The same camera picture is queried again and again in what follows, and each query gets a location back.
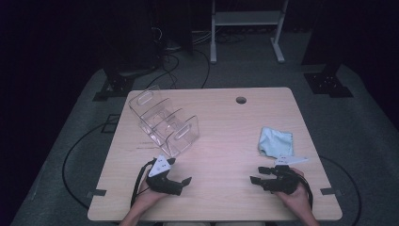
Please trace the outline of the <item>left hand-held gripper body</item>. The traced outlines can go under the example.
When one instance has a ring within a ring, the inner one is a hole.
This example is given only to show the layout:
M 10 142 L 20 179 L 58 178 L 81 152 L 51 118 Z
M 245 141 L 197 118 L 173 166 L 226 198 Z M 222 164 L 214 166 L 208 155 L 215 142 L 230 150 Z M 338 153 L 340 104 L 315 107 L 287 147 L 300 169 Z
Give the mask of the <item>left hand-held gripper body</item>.
M 154 160 L 154 164 L 147 175 L 146 182 L 153 191 L 180 196 L 183 191 L 182 182 L 175 182 L 168 179 L 171 166 L 166 157 L 160 154 Z

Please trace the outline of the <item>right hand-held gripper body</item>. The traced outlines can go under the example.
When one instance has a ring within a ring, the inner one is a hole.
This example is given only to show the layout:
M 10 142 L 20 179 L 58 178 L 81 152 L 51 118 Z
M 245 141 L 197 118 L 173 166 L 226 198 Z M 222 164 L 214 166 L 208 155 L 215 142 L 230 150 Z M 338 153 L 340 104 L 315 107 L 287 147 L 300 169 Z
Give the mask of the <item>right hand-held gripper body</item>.
M 309 184 L 307 180 L 293 171 L 290 166 L 295 163 L 307 161 L 306 157 L 281 156 L 275 160 L 274 174 L 275 179 L 265 179 L 263 189 L 271 192 L 284 192 L 292 194 L 298 183 L 302 183 L 307 189 Z

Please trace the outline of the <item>light blue cleaning cloth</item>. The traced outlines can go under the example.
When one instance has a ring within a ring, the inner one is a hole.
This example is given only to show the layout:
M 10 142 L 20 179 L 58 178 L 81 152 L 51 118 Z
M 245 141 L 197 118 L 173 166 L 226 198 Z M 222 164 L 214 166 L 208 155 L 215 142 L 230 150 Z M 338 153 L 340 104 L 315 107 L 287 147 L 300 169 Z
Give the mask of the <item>light blue cleaning cloth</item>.
M 270 127 L 262 128 L 258 142 L 260 154 L 273 158 L 292 156 L 294 154 L 293 146 L 292 133 L 281 132 Z

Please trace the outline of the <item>clear acrylic divided organizer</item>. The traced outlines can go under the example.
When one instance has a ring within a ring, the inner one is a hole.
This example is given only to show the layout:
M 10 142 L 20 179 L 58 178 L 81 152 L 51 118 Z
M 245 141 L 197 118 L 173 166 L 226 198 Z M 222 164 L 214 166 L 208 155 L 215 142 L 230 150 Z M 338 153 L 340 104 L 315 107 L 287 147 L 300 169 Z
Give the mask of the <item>clear acrylic divided organizer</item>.
M 169 157 L 188 150 L 200 137 L 198 117 L 188 118 L 182 108 L 175 108 L 158 86 L 135 94 L 128 106 L 138 118 L 138 126 Z

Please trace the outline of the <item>person's right hand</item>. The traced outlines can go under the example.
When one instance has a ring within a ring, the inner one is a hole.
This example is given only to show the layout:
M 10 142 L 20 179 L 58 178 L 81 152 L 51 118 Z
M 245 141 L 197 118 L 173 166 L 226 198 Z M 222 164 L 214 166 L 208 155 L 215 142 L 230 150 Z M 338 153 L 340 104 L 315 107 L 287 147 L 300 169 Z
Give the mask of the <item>person's right hand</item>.
M 292 194 L 275 192 L 275 195 L 279 197 L 282 203 L 292 212 L 311 210 L 308 200 L 308 192 L 302 183 L 298 183 Z

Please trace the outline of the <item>person's left hand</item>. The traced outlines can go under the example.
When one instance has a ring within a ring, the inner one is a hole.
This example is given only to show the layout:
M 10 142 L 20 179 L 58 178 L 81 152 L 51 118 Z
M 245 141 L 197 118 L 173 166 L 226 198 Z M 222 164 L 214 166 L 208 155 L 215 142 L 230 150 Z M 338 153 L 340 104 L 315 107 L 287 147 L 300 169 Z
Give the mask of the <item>person's left hand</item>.
M 144 209 L 149 209 L 167 196 L 168 194 L 166 193 L 159 193 L 151 190 L 147 182 L 143 181 L 140 185 L 135 204 L 138 204 Z

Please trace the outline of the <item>black tape strip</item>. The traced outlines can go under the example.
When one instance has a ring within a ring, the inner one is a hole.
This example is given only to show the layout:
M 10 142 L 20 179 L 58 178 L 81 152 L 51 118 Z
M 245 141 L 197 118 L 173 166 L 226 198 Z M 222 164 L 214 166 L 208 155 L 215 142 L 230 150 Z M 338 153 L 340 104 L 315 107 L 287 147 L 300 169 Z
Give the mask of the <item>black tape strip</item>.
M 105 194 L 106 194 L 106 190 L 104 190 L 104 189 L 95 189 L 95 190 L 88 191 L 88 193 L 86 195 L 86 198 L 92 199 L 94 196 L 103 197 L 103 196 L 105 196 Z
M 322 195 L 335 195 L 336 197 L 340 197 L 343 195 L 343 192 L 340 189 L 335 189 L 333 187 L 326 187 L 320 189 Z

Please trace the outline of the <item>black tape square outline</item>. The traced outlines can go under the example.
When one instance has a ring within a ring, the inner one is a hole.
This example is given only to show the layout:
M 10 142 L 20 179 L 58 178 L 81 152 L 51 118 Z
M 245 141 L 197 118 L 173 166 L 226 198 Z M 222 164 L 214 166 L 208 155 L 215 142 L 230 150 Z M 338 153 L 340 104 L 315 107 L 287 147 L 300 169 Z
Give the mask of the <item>black tape square outline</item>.
M 102 126 L 101 132 L 106 134 L 113 134 L 116 132 L 118 123 L 120 120 L 120 114 L 110 114 L 104 125 Z

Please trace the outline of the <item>black stand base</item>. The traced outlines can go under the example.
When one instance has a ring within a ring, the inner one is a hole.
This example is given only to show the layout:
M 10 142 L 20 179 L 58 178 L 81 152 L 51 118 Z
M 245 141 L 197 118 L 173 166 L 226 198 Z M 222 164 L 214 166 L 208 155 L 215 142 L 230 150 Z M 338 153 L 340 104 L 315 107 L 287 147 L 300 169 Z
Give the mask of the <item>black stand base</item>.
M 116 68 L 104 68 L 106 79 L 102 88 L 93 97 L 94 102 L 103 102 L 108 98 L 126 97 L 132 90 L 135 76 L 129 71 Z
M 327 64 L 318 73 L 305 73 L 304 77 L 314 94 L 328 94 L 330 98 L 350 98 L 353 96 L 348 87 L 345 87 L 336 73 L 340 64 Z

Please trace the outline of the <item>white metal stand frame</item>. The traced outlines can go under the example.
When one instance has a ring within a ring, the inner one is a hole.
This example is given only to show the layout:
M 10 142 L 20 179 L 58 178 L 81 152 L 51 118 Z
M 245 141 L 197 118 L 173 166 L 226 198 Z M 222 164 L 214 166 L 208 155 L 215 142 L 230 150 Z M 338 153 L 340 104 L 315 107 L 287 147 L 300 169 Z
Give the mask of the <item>white metal stand frame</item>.
M 285 58 L 279 47 L 279 38 L 285 20 L 289 0 L 283 0 L 281 9 L 271 11 L 233 11 L 220 12 L 215 9 L 215 0 L 212 1 L 211 13 L 211 43 L 210 62 L 217 63 L 216 54 L 216 29 L 220 26 L 251 26 L 274 25 L 275 36 L 270 39 L 278 63 L 283 63 Z

